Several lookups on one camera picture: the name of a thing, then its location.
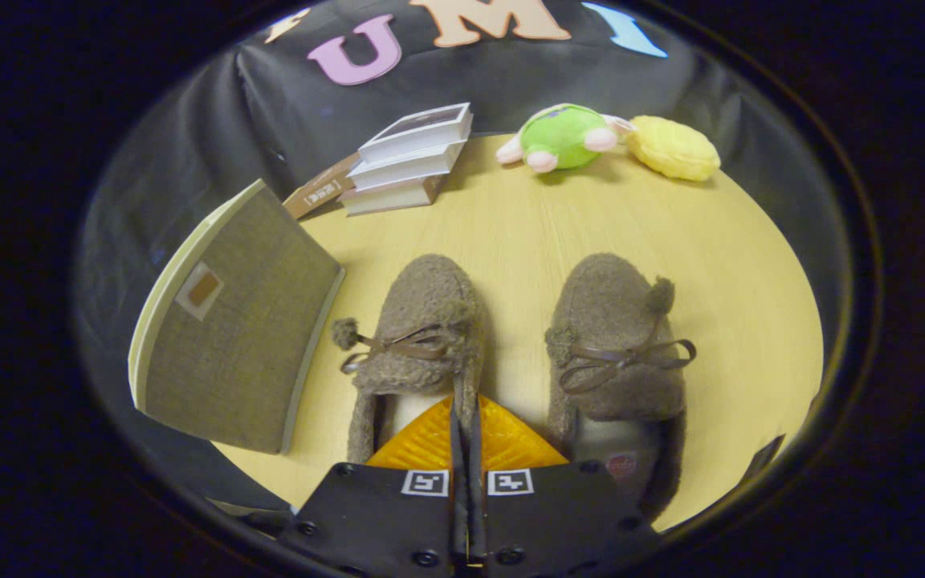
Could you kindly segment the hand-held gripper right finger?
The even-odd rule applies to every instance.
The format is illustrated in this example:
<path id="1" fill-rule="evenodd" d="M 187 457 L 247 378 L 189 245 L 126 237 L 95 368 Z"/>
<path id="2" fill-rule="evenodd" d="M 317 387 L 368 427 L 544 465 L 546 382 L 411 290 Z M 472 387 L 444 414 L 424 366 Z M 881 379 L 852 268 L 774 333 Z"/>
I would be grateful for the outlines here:
<path id="1" fill-rule="evenodd" d="M 619 576 L 660 535 L 628 489 L 632 451 L 569 462 L 523 421 L 481 397 L 484 577 Z"/>

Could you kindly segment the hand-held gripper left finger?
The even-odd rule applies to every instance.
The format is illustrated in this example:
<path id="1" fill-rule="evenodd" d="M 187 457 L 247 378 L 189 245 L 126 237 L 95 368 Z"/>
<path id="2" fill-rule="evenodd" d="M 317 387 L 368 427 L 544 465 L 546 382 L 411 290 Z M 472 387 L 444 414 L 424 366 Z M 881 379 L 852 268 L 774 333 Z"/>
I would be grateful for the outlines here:
<path id="1" fill-rule="evenodd" d="M 352 577 L 452 577 L 463 537 L 463 455 L 451 397 L 427 410 L 444 467 L 337 463 L 282 533 L 282 545 Z"/>

